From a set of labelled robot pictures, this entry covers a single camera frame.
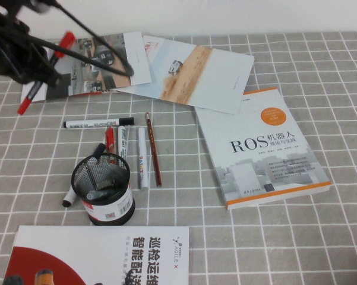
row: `black cable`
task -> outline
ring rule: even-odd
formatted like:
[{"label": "black cable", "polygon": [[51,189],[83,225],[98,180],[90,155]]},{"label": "black cable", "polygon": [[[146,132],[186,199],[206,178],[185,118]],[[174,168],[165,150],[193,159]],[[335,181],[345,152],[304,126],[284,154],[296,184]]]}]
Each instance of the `black cable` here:
[{"label": "black cable", "polygon": [[73,51],[71,51],[69,49],[65,49],[63,47],[60,47],[60,46],[55,45],[53,43],[50,43],[50,42],[47,42],[45,40],[39,39],[37,37],[29,36],[28,34],[19,33],[17,30],[13,30],[13,29],[10,29],[10,28],[3,28],[3,27],[0,26],[0,33],[6,34],[6,35],[9,35],[9,36],[13,36],[13,37],[17,37],[19,39],[27,40],[28,42],[44,46],[46,48],[55,50],[56,52],[62,52],[64,54],[68,55],[68,56],[71,56],[72,58],[78,59],[78,60],[86,62],[88,64],[92,64],[92,65],[94,65],[94,66],[96,66],[98,68],[107,70],[107,71],[112,72],[114,74],[119,74],[119,75],[123,75],[123,76],[131,76],[131,75],[129,75],[129,73],[126,73],[126,72],[117,70],[115,68],[109,67],[109,66],[107,66],[105,64],[102,64],[99,61],[94,61],[94,60],[92,60],[90,58],[86,58],[85,56],[80,55],[77,52],[73,52]]},{"label": "black cable", "polygon": [[121,61],[123,64],[123,67],[125,69],[124,75],[125,76],[132,76],[134,75],[134,70],[132,66],[128,63],[126,59],[124,59],[112,46],[110,46],[105,40],[102,40],[96,33],[91,31],[88,27],[86,27],[80,20],[75,18],[72,14],[70,14],[69,11],[67,11],[60,3],[54,1],[53,6],[59,10],[61,10],[63,13],[65,13],[70,19],[72,19],[74,22],[76,22],[83,30],[88,32],[90,35],[92,35],[99,43],[102,45],[106,46],[111,52],[113,52]]}]

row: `barcode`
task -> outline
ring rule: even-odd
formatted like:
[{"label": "barcode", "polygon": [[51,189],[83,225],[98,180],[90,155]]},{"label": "barcode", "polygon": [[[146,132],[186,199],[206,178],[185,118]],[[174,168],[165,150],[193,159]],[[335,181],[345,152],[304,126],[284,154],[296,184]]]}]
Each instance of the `barcode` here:
[{"label": "barcode", "polygon": [[111,218],[115,218],[115,212],[109,213],[109,214],[105,214],[106,219],[111,219]]},{"label": "barcode", "polygon": [[127,212],[130,205],[131,205],[131,200],[128,200],[125,206],[120,209],[120,215],[123,215],[123,213]]}]

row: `table surface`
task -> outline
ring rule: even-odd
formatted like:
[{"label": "table surface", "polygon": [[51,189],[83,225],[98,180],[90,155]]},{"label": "table surface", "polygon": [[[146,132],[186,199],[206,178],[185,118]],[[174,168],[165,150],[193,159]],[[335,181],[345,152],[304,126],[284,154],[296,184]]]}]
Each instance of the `table surface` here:
[{"label": "table surface", "polygon": [[19,225],[90,224],[80,202],[61,201],[104,129],[62,121],[135,116],[127,160],[137,188],[137,128],[151,112],[163,188],[151,173],[151,189],[134,190],[127,225],[189,226],[190,284],[357,285],[357,32],[174,40],[254,55],[247,90],[279,88],[334,186],[228,211],[192,107],[112,93],[35,103],[18,117],[21,86],[0,77],[0,284]]}]

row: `wooden pencil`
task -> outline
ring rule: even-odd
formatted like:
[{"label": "wooden pencil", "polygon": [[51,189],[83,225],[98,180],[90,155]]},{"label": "wooden pencil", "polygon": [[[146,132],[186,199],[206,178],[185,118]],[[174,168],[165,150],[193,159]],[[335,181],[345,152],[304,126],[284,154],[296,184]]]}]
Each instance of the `wooden pencil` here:
[{"label": "wooden pencil", "polygon": [[149,136],[149,142],[150,142],[151,155],[152,155],[152,159],[153,159],[154,174],[156,175],[156,185],[157,185],[157,187],[161,187],[162,180],[161,180],[161,173],[160,173],[160,167],[159,167],[159,160],[157,158],[156,143],[154,142],[152,122],[149,117],[149,112],[146,113],[146,119],[147,119],[147,127],[148,127],[148,136]]}]

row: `white marker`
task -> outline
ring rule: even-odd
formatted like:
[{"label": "white marker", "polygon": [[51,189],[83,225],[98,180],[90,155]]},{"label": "white marker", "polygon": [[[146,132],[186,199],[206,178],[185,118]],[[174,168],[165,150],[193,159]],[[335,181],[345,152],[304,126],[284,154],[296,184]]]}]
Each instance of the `white marker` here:
[{"label": "white marker", "polygon": [[86,198],[88,200],[95,200],[95,199],[99,199],[99,198],[103,199],[103,197],[109,198],[112,195],[114,195],[115,193],[116,193],[116,191],[114,189],[101,190],[101,191],[88,193]]},{"label": "white marker", "polygon": [[72,186],[70,185],[69,192],[67,192],[64,200],[62,201],[62,206],[64,206],[65,208],[70,207],[76,197],[77,194],[75,194],[74,190],[72,189]]},{"label": "white marker", "polygon": [[138,129],[138,152],[140,158],[140,188],[141,190],[149,189],[149,174],[148,174],[148,154],[147,142],[145,139],[145,129]]},{"label": "white marker", "polygon": [[124,126],[118,128],[118,154],[124,159],[127,159],[127,134]]},{"label": "white marker", "polygon": [[119,118],[105,120],[83,120],[83,121],[65,121],[64,128],[80,129],[80,128],[104,128],[106,126],[125,126],[134,125],[135,118]]}]

